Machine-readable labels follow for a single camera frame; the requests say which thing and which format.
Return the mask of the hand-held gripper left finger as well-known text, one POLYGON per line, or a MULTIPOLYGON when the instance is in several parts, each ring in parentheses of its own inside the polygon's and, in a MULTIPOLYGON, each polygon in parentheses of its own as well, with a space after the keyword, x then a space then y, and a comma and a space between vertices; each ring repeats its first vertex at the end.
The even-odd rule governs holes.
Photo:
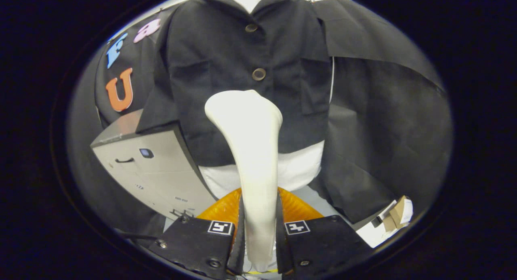
POLYGON ((215 280, 244 272, 244 207, 236 189, 199 216, 176 219, 148 250, 175 267, 215 280))

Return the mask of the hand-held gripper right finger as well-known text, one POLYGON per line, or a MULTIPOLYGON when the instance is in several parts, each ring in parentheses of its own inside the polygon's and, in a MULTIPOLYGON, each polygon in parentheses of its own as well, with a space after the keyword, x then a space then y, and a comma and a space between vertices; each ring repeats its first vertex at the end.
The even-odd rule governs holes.
POLYGON ((282 278, 327 278, 373 254, 341 216, 323 216, 293 193, 277 191, 276 260, 282 278))

